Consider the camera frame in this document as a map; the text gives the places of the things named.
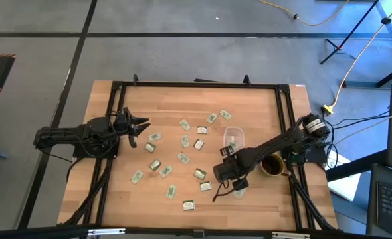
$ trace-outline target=small card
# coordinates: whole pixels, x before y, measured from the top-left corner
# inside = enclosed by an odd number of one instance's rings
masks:
[[[197,133],[200,134],[208,134],[208,127],[198,126]]]
[[[197,177],[198,179],[205,179],[205,176],[207,175],[207,172],[205,172],[202,169],[196,169],[193,176]]]
[[[196,148],[197,150],[201,150],[204,144],[205,142],[203,140],[197,139],[194,144],[194,148]]]
[[[195,210],[195,201],[194,200],[188,200],[183,202],[183,210]]]
[[[210,181],[201,183],[201,191],[208,191],[212,189],[212,185]]]
[[[161,167],[161,164],[162,163],[159,159],[155,159],[149,164],[149,168],[153,171],[156,171],[159,167]]]
[[[144,149],[149,153],[153,153],[156,149],[156,146],[152,143],[147,143],[146,145],[144,145]]]

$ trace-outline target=yellow cable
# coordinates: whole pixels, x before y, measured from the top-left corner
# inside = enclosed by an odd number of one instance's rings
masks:
[[[363,52],[366,50],[366,48],[370,45],[370,43],[373,41],[373,39],[376,37],[376,35],[382,30],[382,28],[385,26],[385,24],[382,24],[381,27],[376,31],[376,33],[372,36],[372,38],[369,40],[369,42],[367,43],[367,45],[363,48],[363,50],[361,50],[361,52],[358,54],[357,58],[355,58],[353,64],[351,65],[351,67],[349,68],[349,70],[347,71],[347,74],[345,74],[345,76],[343,77],[340,87],[338,88],[338,92],[336,93],[336,97],[335,97],[335,101],[333,102],[332,105],[330,106],[326,106],[327,108],[330,109],[330,111],[333,109],[333,107],[336,105],[336,103],[338,102],[338,97],[339,94],[341,92],[341,88],[343,83],[345,82],[345,80],[348,77],[348,74],[351,72],[351,70],[353,69],[355,63],[358,61],[358,59],[360,58],[360,56],[363,54]]]
[[[286,9],[286,8],[281,7],[279,5],[275,5],[274,3],[270,3],[270,2],[265,1],[265,0],[260,0],[260,2],[268,4],[268,5],[273,6],[273,7],[277,7],[278,9],[282,9],[282,10],[288,12],[289,14],[291,14],[292,16],[295,15],[295,13],[291,12],[289,9]],[[301,23],[304,23],[307,26],[311,26],[311,27],[319,26],[319,25],[329,21],[330,19],[334,18],[343,9],[343,7],[345,7],[347,5],[348,2],[349,2],[349,0],[347,0],[332,16],[330,16],[328,19],[322,21],[321,23],[310,24],[310,23],[307,23],[307,22],[303,21],[300,17],[296,17],[296,18],[299,21],[301,21]]]

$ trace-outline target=electrical plug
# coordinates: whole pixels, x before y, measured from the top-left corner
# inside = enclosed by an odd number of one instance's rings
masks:
[[[322,112],[325,113],[327,116],[334,113],[332,106],[324,105],[322,106]]]

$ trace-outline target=table leg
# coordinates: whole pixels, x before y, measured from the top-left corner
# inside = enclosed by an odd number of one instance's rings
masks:
[[[334,167],[326,171],[326,177],[328,182],[349,177],[351,175],[366,172],[371,169],[371,165],[379,163],[384,165],[387,160],[387,149],[363,157],[361,159],[352,161],[351,163],[345,163],[343,165]]]

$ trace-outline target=tripod stand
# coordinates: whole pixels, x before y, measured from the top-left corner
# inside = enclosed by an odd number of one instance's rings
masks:
[[[334,54],[337,54],[337,53],[338,54],[346,54],[351,59],[355,60],[355,57],[344,52],[342,50],[342,47],[347,42],[347,40],[351,37],[351,35],[354,33],[354,31],[358,28],[358,26],[360,26],[360,24],[363,22],[364,18],[366,18],[366,16],[370,13],[370,11],[374,8],[374,6],[376,6],[378,1],[379,0],[376,0],[372,4],[372,6],[370,6],[369,10],[367,10],[367,12],[364,14],[364,16],[360,19],[360,21],[358,21],[358,23],[355,25],[355,27],[351,30],[351,32],[348,34],[348,36],[343,40],[343,42],[339,46],[336,46],[332,41],[330,41],[329,39],[326,39],[326,41],[334,47],[334,51],[332,53],[330,53],[329,56],[327,56],[323,61],[321,61],[320,64],[324,64],[327,60],[329,60],[329,58],[331,58]]]

